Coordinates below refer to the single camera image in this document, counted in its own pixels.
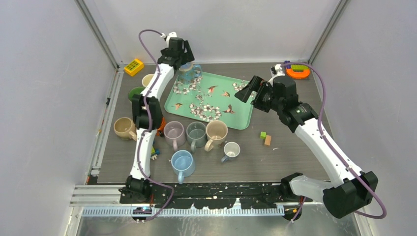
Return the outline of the beige teapot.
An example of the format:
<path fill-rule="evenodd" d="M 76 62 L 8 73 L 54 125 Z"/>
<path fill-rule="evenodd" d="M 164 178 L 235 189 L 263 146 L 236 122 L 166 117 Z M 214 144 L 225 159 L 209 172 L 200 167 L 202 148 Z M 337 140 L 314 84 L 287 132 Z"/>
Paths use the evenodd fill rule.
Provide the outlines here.
<path fill-rule="evenodd" d="M 136 126 L 132 119 L 121 117 L 114 122 L 115 134 L 123 140 L 137 141 Z"/>

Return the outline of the grey mug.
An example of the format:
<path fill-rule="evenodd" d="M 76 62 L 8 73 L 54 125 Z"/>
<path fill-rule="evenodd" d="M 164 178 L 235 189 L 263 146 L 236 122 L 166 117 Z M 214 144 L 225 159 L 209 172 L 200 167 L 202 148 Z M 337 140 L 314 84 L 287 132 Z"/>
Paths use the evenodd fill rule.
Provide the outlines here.
<path fill-rule="evenodd" d="M 206 126 L 199 121 L 190 123 L 186 128 L 187 142 L 190 144 L 191 152 L 194 153 L 197 148 L 206 145 L 208 139 L 206 135 Z"/>

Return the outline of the cream plain mug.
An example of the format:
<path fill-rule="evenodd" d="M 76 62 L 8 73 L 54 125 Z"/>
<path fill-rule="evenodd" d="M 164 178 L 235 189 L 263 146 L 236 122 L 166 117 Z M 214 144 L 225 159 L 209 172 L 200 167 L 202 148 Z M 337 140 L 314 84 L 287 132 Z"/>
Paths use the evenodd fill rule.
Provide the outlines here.
<path fill-rule="evenodd" d="M 151 82 L 151 80 L 152 80 L 153 76 L 154 76 L 154 74 L 147 74 L 147 75 L 145 75 L 145 76 L 142 78 L 142 86 L 143 86 L 143 87 L 147 87 L 147 86 L 150 84 L 150 82 Z"/>

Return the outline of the orange mug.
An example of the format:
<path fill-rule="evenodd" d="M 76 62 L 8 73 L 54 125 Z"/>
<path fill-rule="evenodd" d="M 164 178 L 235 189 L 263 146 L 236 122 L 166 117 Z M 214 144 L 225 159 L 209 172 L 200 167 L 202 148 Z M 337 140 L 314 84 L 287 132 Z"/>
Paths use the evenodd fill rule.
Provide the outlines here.
<path fill-rule="evenodd" d="M 160 125 L 160 127 L 157 129 L 157 136 L 159 136 L 159 137 L 164 137 L 165 135 L 164 135 L 164 128 L 165 128 L 165 126 L 166 126 L 166 124 L 167 124 L 167 122 L 166 122 L 166 119 L 163 117 L 162 118 L 162 122 L 161 122 L 161 125 Z"/>

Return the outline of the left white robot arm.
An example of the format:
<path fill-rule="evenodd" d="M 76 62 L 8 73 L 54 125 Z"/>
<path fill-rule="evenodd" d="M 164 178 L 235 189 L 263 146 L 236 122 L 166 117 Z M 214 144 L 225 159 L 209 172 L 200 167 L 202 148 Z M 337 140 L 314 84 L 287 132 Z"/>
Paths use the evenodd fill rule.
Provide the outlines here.
<path fill-rule="evenodd" d="M 137 143 L 130 175 L 125 187 L 120 189 L 123 197 L 140 204 L 146 203 L 151 197 L 151 148 L 163 121 L 160 98 L 178 69 L 194 60 L 189 42 L 178 37 L 176 32 L 160 32 L 159 36 L 167 46 L 161 50 L 158 59 L 153 59 L 156 70 L 150 83 L 139 95 L 132 97 L 132 119 L 136 127 Z"/>

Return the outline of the small blue-grey cup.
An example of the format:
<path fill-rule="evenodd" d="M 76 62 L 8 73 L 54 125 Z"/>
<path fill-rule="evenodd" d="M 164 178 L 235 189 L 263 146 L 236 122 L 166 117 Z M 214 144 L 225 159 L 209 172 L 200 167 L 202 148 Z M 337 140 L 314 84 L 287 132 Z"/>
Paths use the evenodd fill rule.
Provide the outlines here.
<path fill-rule="evenodd" d="M 222 157 L 221 163 L 235 160 L 240 154 L 240 146 L 236 142 L 227 142 L 223 151 L 224 157 Z"/>

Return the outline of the tall floral mug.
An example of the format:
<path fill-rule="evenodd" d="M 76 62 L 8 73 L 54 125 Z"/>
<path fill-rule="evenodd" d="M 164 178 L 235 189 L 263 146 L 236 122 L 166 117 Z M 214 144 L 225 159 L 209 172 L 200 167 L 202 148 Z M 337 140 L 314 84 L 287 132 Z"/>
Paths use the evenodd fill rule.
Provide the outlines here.
<path fill-rule="evenodd" d="M 228 135 L 228 127 L 226 123 L 220 120 L 214 120 L 206 126 L 207 142 L 205 145 L 205 151 L 209 152 L 213 149 L 223 148 L 226 137 Z"/>

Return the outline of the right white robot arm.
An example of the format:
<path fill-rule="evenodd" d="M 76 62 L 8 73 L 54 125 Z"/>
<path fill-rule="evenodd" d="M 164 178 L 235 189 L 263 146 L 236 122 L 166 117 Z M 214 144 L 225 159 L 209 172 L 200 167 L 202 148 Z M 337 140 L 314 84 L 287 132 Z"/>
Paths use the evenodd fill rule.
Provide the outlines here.
<path fill-rule="evenodd" d="M 336 218 L 358 214 L 362 207 L 378 199 L 378 178 L 373 172 L 364 172 L 341 150 L 324 129 L 322 112 L 300 102 L 295 80 L 285 73 L 287 67 L 287 63 L 273 66 L 269 80 L 254 76 L 235 94 L 244 103 L 253 95 L 250 103 L 254 108 L 275 111 L 280 121 L 309 147 L 329 177 L 329 181 L 323 181 L 294 173 L 281 180 L 280 195 L 288 202 L 302 197 L 323 203 Z"/>

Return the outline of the lilac mug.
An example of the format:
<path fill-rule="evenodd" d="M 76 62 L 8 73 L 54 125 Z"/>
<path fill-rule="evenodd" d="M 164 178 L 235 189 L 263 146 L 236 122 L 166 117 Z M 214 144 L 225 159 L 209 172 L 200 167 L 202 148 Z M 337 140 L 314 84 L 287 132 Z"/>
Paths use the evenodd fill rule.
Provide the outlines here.
<path fill-rule="evenodd" d="M 170 145 L 174 151 L 178 151 L 186 142 L 185 128 L 179 121 L 167 123 L 163 132 L 167 144 Z"/>

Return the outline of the light blue mug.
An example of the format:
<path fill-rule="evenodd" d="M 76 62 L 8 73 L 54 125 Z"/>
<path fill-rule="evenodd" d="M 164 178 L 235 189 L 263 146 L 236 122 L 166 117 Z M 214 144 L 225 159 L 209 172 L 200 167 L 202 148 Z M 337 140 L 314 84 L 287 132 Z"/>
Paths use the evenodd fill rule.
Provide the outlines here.
<path fill-rule="evenodd" d="M 178 176 L 178 183 L 183 184 L 184 179 L 192 175 L 196 169 L 196 163 L 192 154 L 187 150 L 175 152 L 171 158 L 174 173 Z"/>

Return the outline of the cream floral mug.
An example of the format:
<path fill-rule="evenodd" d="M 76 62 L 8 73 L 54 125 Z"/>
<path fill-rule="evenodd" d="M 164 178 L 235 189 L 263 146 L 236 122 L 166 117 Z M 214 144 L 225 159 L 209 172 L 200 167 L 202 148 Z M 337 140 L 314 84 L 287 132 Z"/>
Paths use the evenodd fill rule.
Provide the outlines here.
<path fill-rule="evenodd" d="M 128 100 L 132 101 L 134 95 L 141 94 L 141 92 L 145 89 L 145 87 L 135 87 L 130 90 L 128 93 Z"/>

